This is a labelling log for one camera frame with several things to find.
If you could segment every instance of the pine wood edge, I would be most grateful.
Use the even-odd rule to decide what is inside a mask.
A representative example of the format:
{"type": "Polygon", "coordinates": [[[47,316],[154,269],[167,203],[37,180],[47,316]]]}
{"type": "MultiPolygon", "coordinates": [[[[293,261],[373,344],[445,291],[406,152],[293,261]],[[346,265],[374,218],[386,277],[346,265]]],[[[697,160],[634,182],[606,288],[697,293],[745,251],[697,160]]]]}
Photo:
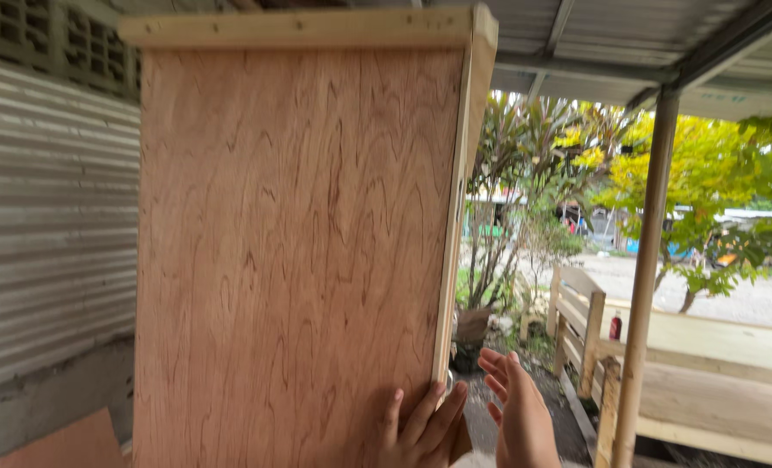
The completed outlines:
{"type": "Polygon", "coordinates": [[[486,5],[482,3],[475,5],[472,11],[474,39],[470,47],[464,50],[441,296],[438,300],[438,325],[435,333],[432,369],[432,379],[438,381],[446,381],[447,378],[464,197],[467,190],[467,177],[473,173],[472,164],[478,144],[478,132],[481,129],[484,108],[487,104],[487,92],[490,88],[490,76],[493,73],[498,36],[498,22],[490,14],[486,5]]]}
{"type": "Polygon", "coordinates": [[[117,32],[140,48],[469,47],[497,36],[485,5],[288,10],[278,13],[123,16],[117,32]]]}
{"type": "Polygon", "coordinates": [[[772,465],[772,444],[768,442],[752,441],[645,416],[637,418],[637,434],[772,465]]]}

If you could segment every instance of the plywood board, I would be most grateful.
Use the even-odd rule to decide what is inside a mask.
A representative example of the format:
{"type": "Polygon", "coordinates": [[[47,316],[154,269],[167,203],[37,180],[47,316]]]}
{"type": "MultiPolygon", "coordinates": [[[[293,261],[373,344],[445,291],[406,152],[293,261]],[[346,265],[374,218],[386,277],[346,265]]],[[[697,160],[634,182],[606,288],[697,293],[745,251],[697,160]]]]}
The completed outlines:
{"type": "Polygon", "coordinates": [[[62,428],[0,458],[0,468],[123,468],[109,410],[62,428]]]}
{"type": "Polygon", "coordinates": [[[135,466],[371,464],[433,368],[463,57],[146,52],[135,466]]]}

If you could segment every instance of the bamboo pole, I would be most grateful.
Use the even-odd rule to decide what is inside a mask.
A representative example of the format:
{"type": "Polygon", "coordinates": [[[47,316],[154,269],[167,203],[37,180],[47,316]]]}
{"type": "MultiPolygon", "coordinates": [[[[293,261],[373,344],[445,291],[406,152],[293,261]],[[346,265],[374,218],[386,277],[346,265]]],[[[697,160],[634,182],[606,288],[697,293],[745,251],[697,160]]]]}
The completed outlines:
{"type": "Polygon", "coordinates": [[[637,415],[641,406],[643,365],[646,338],[649,335],[651,298],[657,273],[661,229],[666,210],[666,185],[672,162],[672,142],[675,138],[679,97],[662,92],[655,114],[652,133],[649,175],[643,204],[640,248],[637,252],[635,286],[631,294],[626,360],[620,389],[620,407],[617,412],[617,430],[614,439],[612,468],[631,468],[635,453],[637,415]]]}

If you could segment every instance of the roof rafter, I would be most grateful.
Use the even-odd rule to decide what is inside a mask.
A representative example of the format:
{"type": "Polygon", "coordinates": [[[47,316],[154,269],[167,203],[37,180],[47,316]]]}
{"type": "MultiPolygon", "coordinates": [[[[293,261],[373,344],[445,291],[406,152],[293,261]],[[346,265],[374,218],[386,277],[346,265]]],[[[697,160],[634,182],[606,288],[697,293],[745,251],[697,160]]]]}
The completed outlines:
{"type": "MultiPolygon", "coordinates": [[[[571,16],[571,8],[574,6],[574,0],[561,0],[559,7],[557,8],[557,15],[553,18],[553,26],[551,26],[551,34],[547,38],[545,43],[545,49],[542,51],[542,56],[546,59],[553,57],[553,53],[557,50],[559,45],[559,37],[562,35],[562,31],[565,29],[565,25],[568,23],[568,16],[571,16]]],[[[545,71],[537,72],[536,78],[531,83],[531,89],[527,92],[527,106],[529,107],[533,100],[539,95],[539,88],[542,86],[542,82],[545,81],[547,73],[545,71]]]]}

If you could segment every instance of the plywood panel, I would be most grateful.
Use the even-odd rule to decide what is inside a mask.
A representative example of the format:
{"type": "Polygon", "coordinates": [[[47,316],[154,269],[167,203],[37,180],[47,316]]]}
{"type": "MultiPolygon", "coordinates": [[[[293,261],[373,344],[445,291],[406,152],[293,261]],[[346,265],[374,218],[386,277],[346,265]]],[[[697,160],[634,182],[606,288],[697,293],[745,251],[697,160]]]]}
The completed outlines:
{"type": "Polygon", "coordinates": [[[147,52],[133,459],[370,465],[428,388],[463,52],[147,52]]]}
{"type": "Polygon", "coordinates": [[[120,445],[103,408],[0,458],[0,468],[122,468],[120,445]]]}

